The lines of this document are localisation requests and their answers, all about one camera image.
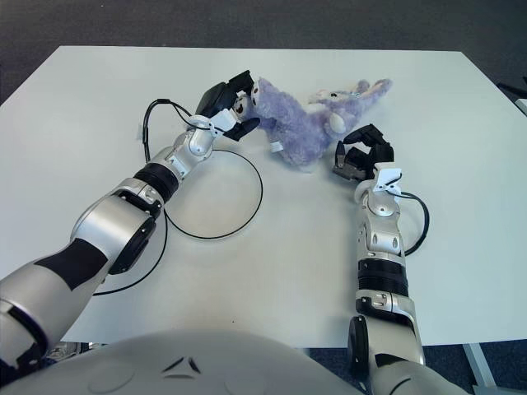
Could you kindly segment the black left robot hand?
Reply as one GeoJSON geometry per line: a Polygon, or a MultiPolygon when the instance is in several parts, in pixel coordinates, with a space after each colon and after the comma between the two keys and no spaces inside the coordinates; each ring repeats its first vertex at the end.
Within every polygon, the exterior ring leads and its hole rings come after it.
{"type": "Polygon", "coordinates": [[[242,137],[259,126],[258,118],[239,121],[234,111],[238,94],[249,94],[254,81],[250,71],[246,70],[228,82],[220,82],[206,91],[196,109],[196,116],[207,119],[206,124],[213,134],[220,132],[223,136],[238,142],[242,137]]]}

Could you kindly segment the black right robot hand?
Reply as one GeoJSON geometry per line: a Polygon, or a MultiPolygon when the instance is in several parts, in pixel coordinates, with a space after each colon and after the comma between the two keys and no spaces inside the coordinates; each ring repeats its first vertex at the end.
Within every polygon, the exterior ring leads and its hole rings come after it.
{"type": "Polygon", "coordinates": [[[375,164],[393,161],[393,147],[375,125],[369,124],[338,141],[333,172],[347,180],[364,181],[375,177],[375,164]]]}

